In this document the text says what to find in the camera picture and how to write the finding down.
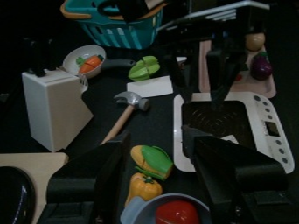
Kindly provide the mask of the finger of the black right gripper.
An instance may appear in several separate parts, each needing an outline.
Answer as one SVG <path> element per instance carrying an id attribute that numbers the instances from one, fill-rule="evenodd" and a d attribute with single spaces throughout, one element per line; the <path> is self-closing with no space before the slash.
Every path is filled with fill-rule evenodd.
<path id="1" fill-rule="evenodd" d="M 209 78 L 209 99 L 213 110 L 222 108 L 240 68 L 246 64 L 247 57 L 248 55 L 244 50 L 224 51 L 223 49 L 213 49 L 205 55 Z"/>
<path id="2" fill-rule="evenodd" d="M 172 84 L 177 88 L 183 101 L 189 103 L 192 101 L 192 88 L 187 85 L 177 60 L 172 55 L 165 55 L 163 60 L 169 73 Z"/>

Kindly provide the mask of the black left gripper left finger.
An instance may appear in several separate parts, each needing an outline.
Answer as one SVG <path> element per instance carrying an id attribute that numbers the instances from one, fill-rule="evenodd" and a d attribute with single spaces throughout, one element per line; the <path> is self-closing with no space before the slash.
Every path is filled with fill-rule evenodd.
<path id="1" fill-rule="evenodd" d="M 116 224 L 129 142 L 125 130 L 52 174 L 37 224 Z"/>

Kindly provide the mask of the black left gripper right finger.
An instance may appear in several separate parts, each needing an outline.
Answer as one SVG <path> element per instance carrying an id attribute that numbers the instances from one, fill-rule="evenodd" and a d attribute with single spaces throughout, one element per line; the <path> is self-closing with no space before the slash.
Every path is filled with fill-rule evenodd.
<path id="1" fill-rule="evenodd" d="M 203 184 L 212 224 L 299 224 L 280 163 L 263 153 L 181 127 L 183 152 Z"/>

